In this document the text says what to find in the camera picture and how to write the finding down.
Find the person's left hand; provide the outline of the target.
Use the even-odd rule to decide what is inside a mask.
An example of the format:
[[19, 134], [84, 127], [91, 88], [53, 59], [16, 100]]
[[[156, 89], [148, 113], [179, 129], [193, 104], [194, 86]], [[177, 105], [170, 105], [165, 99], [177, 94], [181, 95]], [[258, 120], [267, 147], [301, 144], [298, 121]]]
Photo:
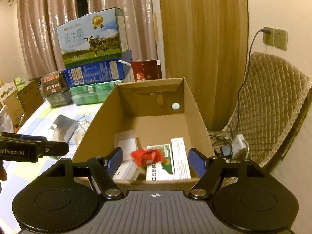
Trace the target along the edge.
[[0, 160], [0, 180], [6, 181], [7, 180], [7, 172], [5, 168], [3, 167], [3, 161]]

